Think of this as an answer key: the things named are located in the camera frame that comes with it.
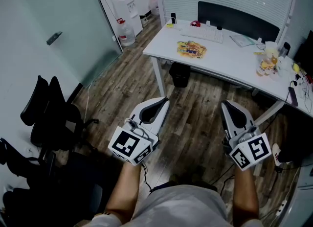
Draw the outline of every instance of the desk leg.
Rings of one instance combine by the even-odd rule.
[[[265,111],[257,120],[254,121],[254,124],[259,126],[268,120],[271,116],[273,116],[276,112],[278,112],[283,106],[283,101],[277,101],[274,103],[267,111]]]
[[[162,75],[161,62],[156,57],[150,57],[150,59],[153,64],[153,69],[155,70],[156,81],[157,81],[161,96],[166,97],[166,88],[165,88],[164,79]]]

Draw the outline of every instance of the forearm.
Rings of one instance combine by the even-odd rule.
[[[233,198],[233,221],[238,227],[250,219],[259,217],[259,200],[252,171],[235,168],[235,188]]]
[[[106,212],[116,215],[124,224],[134,213],[138,198],[141,166],[124,163],[118,181],[106,206]]]

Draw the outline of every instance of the person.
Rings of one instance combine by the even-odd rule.
[[[153,190],[133,216],[141,166],[124,163],[103,214],[85,227],[230,227],[220,195],[211,189],[176,185]],[[259,203],[250,169],[235,168],[233,224],[262,227]]]

